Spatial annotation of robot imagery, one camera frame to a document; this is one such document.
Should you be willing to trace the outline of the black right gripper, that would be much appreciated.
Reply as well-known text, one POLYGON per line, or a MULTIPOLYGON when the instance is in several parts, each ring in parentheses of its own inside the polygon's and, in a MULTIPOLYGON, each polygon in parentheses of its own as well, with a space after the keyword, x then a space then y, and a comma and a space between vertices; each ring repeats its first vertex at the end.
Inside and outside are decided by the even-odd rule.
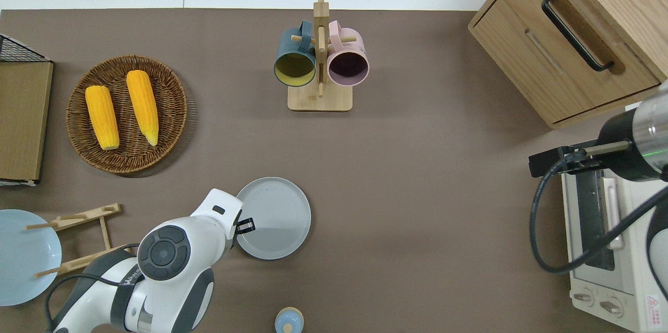
POLYGON ((601 156, 584 151, 570 153, 570 147, 556 147, 528 157, 533 178, 544 176, 570 153, 570 174, 611 169, 629 181, 666 181, 666 115, 627 111, 611 117, 598 135, 598 145, 630 143, 626 150, 601 156))

